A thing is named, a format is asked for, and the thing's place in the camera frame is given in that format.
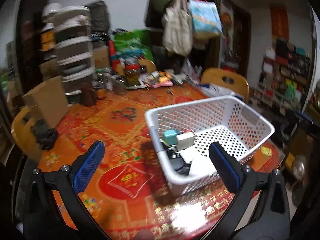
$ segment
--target white box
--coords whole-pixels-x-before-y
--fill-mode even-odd
[[[186,132],[177,135],[177,150],[180,151],[193,146],[194,141],[195,135],[192,132]]]

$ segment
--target paper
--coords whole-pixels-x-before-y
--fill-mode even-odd
[[[265,146],[261,146],[261,153],[270,157],[272,156],[272,150]]]
[[[263,64],[263,71],[266,73],[273,74],[273,66],[271,64],[264,63]]]

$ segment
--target red banner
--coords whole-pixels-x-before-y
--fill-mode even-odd
[[[284,38],[289,40],[289,24],[285,6],[270,6],[272,39]]]

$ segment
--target green bag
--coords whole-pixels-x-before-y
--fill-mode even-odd
[[[153,62],[151,52],[151,39],[149,30],[134,30],[129,33],[115,35],[114,46],[116,52],[123,57],[139,56],[143,54],[145,59]]]

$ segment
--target red tablecloth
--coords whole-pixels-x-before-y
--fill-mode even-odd
[[[43,153],[39,168],[55,171],[71,164],[95,141],[105,144],[105,156],[85,192],[79,196],[99,225],[113,239],[131,239],[139,230],[150,229],[156,239],[189,239],[212,227],[229,203],[221,180],[175,198],[170,194],[155,155],[144,112],[150,108],[181,103],[205,96],[195,88],[132,90],[124,96],[108,93],[95,106],[72,106],[57,126],[59,138]],[[271,142],[272,156],[257,151],[248,162],[255,170],[270,172],[279,163]],[[57,192],[54,192],[66,223],[75,228]]]

